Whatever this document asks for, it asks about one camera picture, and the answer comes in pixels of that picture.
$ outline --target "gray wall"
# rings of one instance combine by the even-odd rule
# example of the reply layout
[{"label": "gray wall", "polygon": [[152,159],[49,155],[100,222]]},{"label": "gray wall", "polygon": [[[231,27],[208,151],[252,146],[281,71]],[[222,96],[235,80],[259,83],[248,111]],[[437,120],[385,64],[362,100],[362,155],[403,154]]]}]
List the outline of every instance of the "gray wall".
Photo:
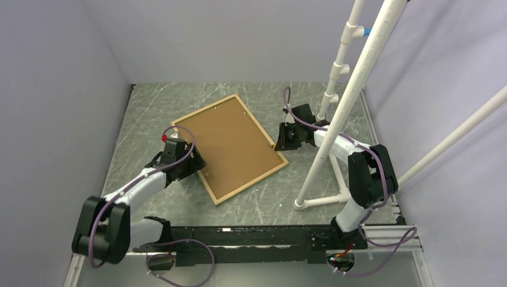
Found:
[{"label": "gray wall", "polygon": [[[328,81],[354,3],[85,1],[133,83]],[[367,1],[359,24],[370,28],[381,3]],[[364,42],[349,48],[351,68]]]},{"label": "gray wall", "polygon": [[62,286],[129,85],[80,0],[0,4],[0,285]]},{"label": "gray wall", "polygon": [[[411,1],[366,85],[402,176],[507,84],[505,1]],[[403,187],[436,286],[505,286],[507,105]]]}]

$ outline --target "brown board surface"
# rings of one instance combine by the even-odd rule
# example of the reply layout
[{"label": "brown board surface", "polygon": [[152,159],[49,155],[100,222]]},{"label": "brown board surface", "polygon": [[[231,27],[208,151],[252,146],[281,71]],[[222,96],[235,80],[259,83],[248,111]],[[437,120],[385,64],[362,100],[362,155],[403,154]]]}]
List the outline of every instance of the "brown board surface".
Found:
[{"label": "brown board surface", "polygon": [[[207,163],[198,172],[218,204],[289,164],[237,94],[175,120],[189,128]],[[179,130],[181,137],[190,136]]]}]

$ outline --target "purple cable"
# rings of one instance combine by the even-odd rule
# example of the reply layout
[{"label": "purple cable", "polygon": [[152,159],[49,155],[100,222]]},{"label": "purple cable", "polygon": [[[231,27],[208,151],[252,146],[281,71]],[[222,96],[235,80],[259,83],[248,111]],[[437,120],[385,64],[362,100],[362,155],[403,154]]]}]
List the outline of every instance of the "purple cable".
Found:
[{"label": "purple cable", "polygon": [[[312,129],[316,129],[316,130],[325,130],[327,131],[326,128],[324,127],[318,127],[318,126],[314,126],[312,124],[309,124],[309,123],[306,123],[305,121],[303,121],[302,119],[296,117],[294,115],[294,113],[292,112],[291,108],[289,107],[288,103],[287,103],[287,99],[285,97],[285,94],[286,92],[289,91],[289,98],[291,97],[291,88],[290,87],[286,87],[284,90],[283,90],[283,94],[282,94],[282,98],[283,98],[283,105],[285,106],[285,109],[287,109],[287,111],[289,112],[289,114],[294,118],[295,121],[307,126],[307,127],[311,127]],[[345,135],[344,133],[340,133],[339,134],[342,138],[345,138],[346,140],[348,140],[349,142],[351,142],[352,144],[356,145],[356,141],[351,138],[350,136],[347,136]],[[367,213],[366,215],[362,218],[362,220],[359,222],[359,224],[363,224],[364,222],[366,222],[366,220],[370,217],[370,215],[373,213],[373,210],[375,209],[379,209],[383,206],[385,206],[387,204],[387,199],[389,198],[389,195],[387,193],[387,182],[386,182],[386,174],[384,173],[384,167],[382,166],[382,163],[380,162],[380,158],[377,156],[376,153],[374,153],[371,149],[361,145],[361,144],[357,144],[357,147],[359,147],[360,149],[366,151],[367,153],[369,153],[373,159],[375,160],[375,162],[377,163],[377,166],[378,166],[378,172],[380,172],[380,180],[382,182],[382,190],[383,190],[383,195],[384,195],[384,199],[383,201],[378,204],[378,205],[375,205],[373,206]],[[374,245],[374,246],[377,246],[377,247],[393,247],[393,246],[396,246],[393,250],[393,252],[389,255],[389,257],[387,257],[387,259],[382,263],[380,264],[377,268],[373,269],[372,271],[370,272],[367,272],[367,273],[362,273],[362,274],[348,274],[346,273],[346,275],[348,276],[355,276],[355,277],[360,277],[360,276],[369,276],[369,275],[372,275],[374,273],[376,273],[377,271],[379,271],[380,269],[382,269],[390,260],[391,258],[393,258],[393,256],[396,254],[396,251],[398,250],[398,248],[403,244],[403,243],[406,243],[407,241],[413,239],[415,236],[416,236],[416,232],[417,232],[417,227],[411,227],[409,230],[407,230],[407,232],[401,237],[401,240],[399,242],[396,242],[396,243],[390,243],[390,244],[379,244],[379,243],[376,243],[376,242],[373,242],[371,239],[367,238],[366,235],[363,233],[363,231],[361,230],[361,226],[358,227],[358,230],[359,230],[359,234],[361,234],[361,236],[367,241],[369,242],[370,244]]]},{"label": "purple cable", "polygon": [[170,126],[170,127],[168,127],[164,131],[164,133],[162,135],[165,135],[168,130],[174,129],[174,128],[179,128],[179,129],[187,131],[187,133],[192,138],[192,145],[190,146],[190,149],[188,150],[188,152],[182,158],[180,158],[179,160],[175,161],[174,163],[171,163],[171,164],[168,164],[166,166],[160,167],[160,168],[155,169],[155,170],[153,170],[151,172],[148,172],[146,175],[142,175],[142,176],[134,179],[122,191],[120,191],[115,196],[113,196],[113,198],[110,199],[110,201],[106,202],[106,204],[104,205],[104,207],[99,211],[99,214],[97,215],[97,217],[95,218],[95,221],[93,222],[93,225],[91,226],[90,241],[88,243],[88,258],[90,259],[90,265],[93,268],[99,268],[99,267],[103,266],[104,263],[105,263],[104,261],[102,261],[99,264],[95,264],[95,261],[93,259],[93,243],[95,241],[95,234],[97,233],[97,228],[99,226],[100,219],[102,218],[102,216],[104,215],[104,213],[106,212],[106,210],[111,206],[111,204],[113,204],[113,202],[117,201],[123,195],[127,194],[133,187],[135,187],[138,183],[140,183],[145,178],[147,178],[147,177],[149,177],[149,176],[151,176],[151,175],[153,175],[153,174],[155,174],[157,172],[164,171],[165,169],[168,169],[170,167],[173,167],[173,166],[175,166],[175,165],[183,162],[184,160],[186,160],[190,156],[190,154],[192,153],[192,150],[194,150],[194,147],[196,146],[196,137],[186,127],[178,126],[178,125],[176,125],[176,126]]},{"label": "purple cable", "polygon": [[173,286],[176,286],[176,287],[200,287],[200,286],[203,286],[206,282],[208,282],[208,280],[211,278],[211,275],[213,275],[213,272],[215,271],[215,268],[216,268],[216,265],[215,265],[215,256],[213,256],[213,252],[211,251],[211,249],[208,247],[208,245],[204,244],[203,242],[199,241],[199,240],[196,240],[196,239],[180,239],[180,240],[175,240],[175,241],[171,241],[171,242],[164,242],[164,243],[152,243],[151,245],[153,246],[164,246],[164,245],[172,245],[172,244],[177,244],[177,243],[180,243],[180,242],[188,242],[188,241],[191,241],[191,242],[196,242],[198,244],[201,244],[202,246],[204,246],[206,248],[206,250],[209,252],[209,255],[211,255],[211,270],[209,271],[208,275],[206,276],[206,278],[204,278],[204,280],[197,284],[197,285],[192,285],[192,286],[185,286],[185,285],[180,285],[180,284],[177,284],[175,282],[172,282],[171,280],[163,277],[163,276],[160,276],[158,274],[155,274],[153,271],[151,271],[151,269],[149,269],[149,262],[150,260],[152,260],[153,258],[155,257],[169,257],[169,258],[172,258],[172,256],[170,254],[155,254],[153,256],[150,256],[148,258],[148,260],[146,260],[146,269],[148,270],[149,274],[155,276],[156,278],[166,282],[166,283],[169,283]]},{"label": "purple cable", "polygon": [[[412,234],[409,236],[409,238],[405,241],[405,238],[408,236],[408,233],[412,231]],[[345,275],[345,276],[351,276],[351,277],[363,277],[363,276],[370,276],[370,275],[373,275],[375,274],[376,272],[378,272],[379,270],[381,270],[382,268],[384,268],[385,265],[387,265],[387,263],[389,263],[389,261],[395,256],[396,254],[396,251],[398,250],[398,248],[402,245],[401,242],[407,242],[409,241],[410,239],[414,238],[414,236],[416,235],[416,232],[417,232],[417,228],[416,227],[412,227],[410,228],[409,230],[407,230],[407,232],[401,237],[401,240],[400,242],[398,243],[394,243],[394,246],[396,246],[393,250],[393,252],[391,252],[391,254],[389,254],[389,256],[386,258],[386,260],[384,260],[384,262],[382,262],[379,266],[377,266],[377,268],[369,271],[369,272],[366,272],[366,273],[348,273],[348,272],[343,272],[343,271],[340,271],[340,270],[335,270],[335,268],[333,266],[331,266],[329,263],[328,265],[333,269],[333,271],[335,272],[338,272],[342,275]]]}]

